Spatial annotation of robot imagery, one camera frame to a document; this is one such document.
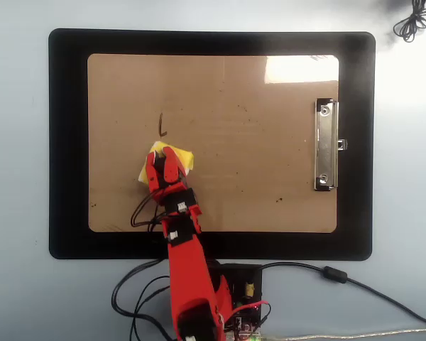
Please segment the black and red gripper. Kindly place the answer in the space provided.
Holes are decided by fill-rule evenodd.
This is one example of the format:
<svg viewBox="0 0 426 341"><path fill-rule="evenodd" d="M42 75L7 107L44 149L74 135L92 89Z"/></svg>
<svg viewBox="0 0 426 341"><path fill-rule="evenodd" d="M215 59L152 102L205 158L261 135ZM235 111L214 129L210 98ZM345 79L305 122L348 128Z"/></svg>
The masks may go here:
<svg viewBox="0 0 426 341"><path fill-rule="evenodd" d="M202 211L194 190L186 183L178 183L185 177L185 169L178 155L169 146L163 148L163 154L164 174L163 157L157 151L150 152L146 159L146 175L151 197L163 208L160 216L201 215ZM165 182L172 185L161 187L163 176Z"/></svg>

